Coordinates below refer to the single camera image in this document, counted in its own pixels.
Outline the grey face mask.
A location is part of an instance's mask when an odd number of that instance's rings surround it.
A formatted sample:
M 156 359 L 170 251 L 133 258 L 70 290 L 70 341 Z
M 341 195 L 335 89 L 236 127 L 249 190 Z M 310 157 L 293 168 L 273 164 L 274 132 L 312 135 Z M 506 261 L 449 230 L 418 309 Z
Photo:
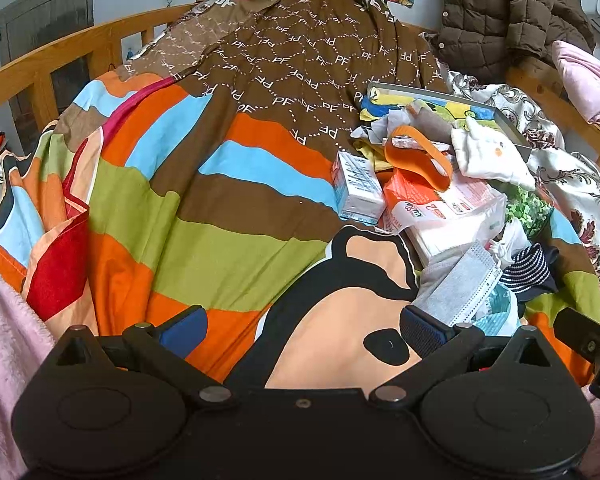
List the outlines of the grey face mask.
M 478 243 L 452 247 L 431 258 L 419 277 L 413 304 L 439 322 L 469 322 L 486 301 L 502 270 Z

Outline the navy striped sock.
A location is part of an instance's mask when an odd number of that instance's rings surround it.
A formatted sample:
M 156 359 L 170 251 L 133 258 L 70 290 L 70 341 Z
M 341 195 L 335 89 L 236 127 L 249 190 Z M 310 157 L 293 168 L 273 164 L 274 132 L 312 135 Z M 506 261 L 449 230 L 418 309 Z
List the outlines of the navy striped sock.
M 510 289 L 520 301 L 527 301 L 546 292 L 556 292 L 557 286 L 550 267 L 559 252 L 552 246 L 535 243 L 514 255 L 500 282 Z

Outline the white milk carton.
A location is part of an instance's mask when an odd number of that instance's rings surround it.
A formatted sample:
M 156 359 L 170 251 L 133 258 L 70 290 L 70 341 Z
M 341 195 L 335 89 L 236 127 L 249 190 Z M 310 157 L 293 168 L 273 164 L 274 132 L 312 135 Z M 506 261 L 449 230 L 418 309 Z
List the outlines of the white milk carton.
M 339 152 L 332 165 L 332 185 L 341 219 L 376 226 L 386 209 L 386 201 L 368 159 Z

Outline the orange silicone glove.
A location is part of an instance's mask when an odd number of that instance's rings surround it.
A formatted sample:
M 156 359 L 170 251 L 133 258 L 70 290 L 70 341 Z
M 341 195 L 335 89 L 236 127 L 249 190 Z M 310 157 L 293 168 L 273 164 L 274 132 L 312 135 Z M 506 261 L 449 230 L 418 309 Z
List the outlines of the orange silicone glove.
M 399 148 L 397 138 L 407 137 L 415 142 L 414 148 Z M 426 136 L 412 126 L 400 125 L 388 135 L 384 146 L 386 161 L 393 168 L 418 174 L 436 191 L 446 191 L 452 183 L 452 164 Z

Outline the orange white tissue pack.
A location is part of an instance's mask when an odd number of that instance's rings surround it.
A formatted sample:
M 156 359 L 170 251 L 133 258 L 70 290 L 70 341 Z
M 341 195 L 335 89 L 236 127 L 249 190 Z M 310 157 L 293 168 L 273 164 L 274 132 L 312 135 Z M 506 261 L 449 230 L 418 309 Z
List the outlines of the orange white tissue pack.
M 450 187 L 438 192 L 423 177 L 396 170 L 384 194 L 381 227 L 392 234 L 405 232 L 423 266 L 456 246 L 486 246 L 505 226 L 506 195 L 458 172 Z

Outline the white floral bedsheet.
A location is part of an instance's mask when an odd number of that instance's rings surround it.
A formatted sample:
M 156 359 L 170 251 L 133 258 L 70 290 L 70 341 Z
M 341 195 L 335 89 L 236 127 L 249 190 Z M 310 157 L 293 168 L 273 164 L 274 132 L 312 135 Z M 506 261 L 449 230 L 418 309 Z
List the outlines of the white floral bedsheet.
M 566 151 L 562 130 L 531 96 L 509 84 L 480 84 L 474 76 L 442 67 L 454 96 L 491 105 L 533 146 L 529 166 L 573 225 L 600 282 L 600 168 L 585 155 Z

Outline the green patterned cloth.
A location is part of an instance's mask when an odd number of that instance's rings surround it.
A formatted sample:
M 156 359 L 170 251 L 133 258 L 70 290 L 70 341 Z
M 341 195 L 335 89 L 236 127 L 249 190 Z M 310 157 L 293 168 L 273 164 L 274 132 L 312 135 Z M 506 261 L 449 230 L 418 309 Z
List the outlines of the green patterned cloth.
M 550 218 L 554 207 L 535 192 L 503 183 L 500 191 L 506 196 L 506 222 L 518 220 L 528 238 L 537 237 Z

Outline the pink fleece blanket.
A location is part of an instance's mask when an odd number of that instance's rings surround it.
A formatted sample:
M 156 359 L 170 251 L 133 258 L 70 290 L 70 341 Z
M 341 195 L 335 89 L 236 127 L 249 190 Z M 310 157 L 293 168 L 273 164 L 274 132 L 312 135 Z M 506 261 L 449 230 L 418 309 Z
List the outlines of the pink fleece blanket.
M 54 343 L 46 325 L 0 274 L 0 479 L 18 479 L 26 472 L 10 418 Z

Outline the colourful striped duvet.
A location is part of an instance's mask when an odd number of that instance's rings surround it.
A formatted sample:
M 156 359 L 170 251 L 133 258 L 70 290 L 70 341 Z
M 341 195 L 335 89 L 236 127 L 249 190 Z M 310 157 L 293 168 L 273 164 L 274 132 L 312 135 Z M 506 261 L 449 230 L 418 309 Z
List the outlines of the colourful striped duvet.
M 114 102 L 75 150 L 48 132 L 7 162 L 0 274 L 48 331 L 100 336 L 200 307 L 189 364 L 218 382 L 372 390 L 424 352 L 404 240 L 338 217 L 332 163 L 278 122 L 171 79 L 106 75 Z

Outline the yellow cloth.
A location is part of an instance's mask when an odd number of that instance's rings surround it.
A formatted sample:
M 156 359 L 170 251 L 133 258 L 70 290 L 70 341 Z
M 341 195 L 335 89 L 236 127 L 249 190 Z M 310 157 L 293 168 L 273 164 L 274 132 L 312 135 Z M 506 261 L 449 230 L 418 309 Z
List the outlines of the yellow cloth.
M 358 154 L 369 160 L 376 174 L 378 172 L 393 170 L 393 166 L 385 158 L 384 147 L 382 145 L 371 144 L 369 140 L 363 138 L 354 138 L 351 141 Z

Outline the grey beige cloth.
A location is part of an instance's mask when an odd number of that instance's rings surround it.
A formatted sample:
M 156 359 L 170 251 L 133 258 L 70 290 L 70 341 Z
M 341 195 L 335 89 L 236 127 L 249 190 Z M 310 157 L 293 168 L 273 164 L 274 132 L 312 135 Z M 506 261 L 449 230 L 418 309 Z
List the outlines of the grey beige cloth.
M 450 122 L 436 114 L 426 102 L 416 100 L 400 107 L 369 125 L 355 128 L 350 137 L 370 141 L 374 145 L 385 145 L 388 137 L 400 126 L 411 126 L 417 129 L 431 142 L 450 144 L 453 126 Z

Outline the pink folded blanket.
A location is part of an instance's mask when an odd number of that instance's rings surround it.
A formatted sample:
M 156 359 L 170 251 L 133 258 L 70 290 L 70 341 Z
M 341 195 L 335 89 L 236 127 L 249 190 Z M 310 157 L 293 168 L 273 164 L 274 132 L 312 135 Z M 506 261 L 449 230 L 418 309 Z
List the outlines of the pink folded blanket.
M 600 126 L 600 60 L 562 40 L 550 50 L 571 103 L 586 122 Z

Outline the brown PF patterned blanket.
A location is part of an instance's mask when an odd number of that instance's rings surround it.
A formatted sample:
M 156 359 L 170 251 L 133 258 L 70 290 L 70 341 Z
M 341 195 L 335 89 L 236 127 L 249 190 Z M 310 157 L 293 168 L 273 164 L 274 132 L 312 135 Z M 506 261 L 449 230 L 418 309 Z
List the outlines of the brown PF patterned blanket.
M 428 42 L 379 0 L 215 0 L 187 12 L 117 69 L 180 75 L 211 100 L 194 130 L 209 155 L 241 120 L 332 158 L 349 146 L 372 81 L 444 91 Z

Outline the brown quilted jacket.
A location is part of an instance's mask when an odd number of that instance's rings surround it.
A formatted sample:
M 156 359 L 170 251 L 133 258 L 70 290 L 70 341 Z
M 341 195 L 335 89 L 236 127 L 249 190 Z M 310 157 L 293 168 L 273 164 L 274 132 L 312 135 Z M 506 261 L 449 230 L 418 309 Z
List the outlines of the brown quilted jacket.
M 579 0 L 444 0 L 431 45 L 451 70 L 492 84 L 529 56 L 549 63 L 557 40 L 594 52 L 594 32 Z

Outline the wooden bed frame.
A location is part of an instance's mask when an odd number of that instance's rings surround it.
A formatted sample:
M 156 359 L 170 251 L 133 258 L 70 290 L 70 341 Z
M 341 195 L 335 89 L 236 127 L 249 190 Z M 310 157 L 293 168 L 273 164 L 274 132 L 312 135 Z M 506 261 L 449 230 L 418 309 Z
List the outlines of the wooden bed frame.
M 155 38 L 155 28 L 171 24 L 193 6 L 190 3 L 132 14 L 91 26 L 54 40 L 0 67 L 0 106 L 26 92 L 36 124 L 42 128 L 58 116 L 52 73 L 84 58 L 92 79 L 122 63 L 121 40 L 139 32 L 142 43 Z M 563 133 L 577 133 L 597 154 L 600 166 L 600 126 L 586 122 L 564 99 L 559 74 L 536 58 L 525 58 L 510 68 L 506 82 L 531 96 Z

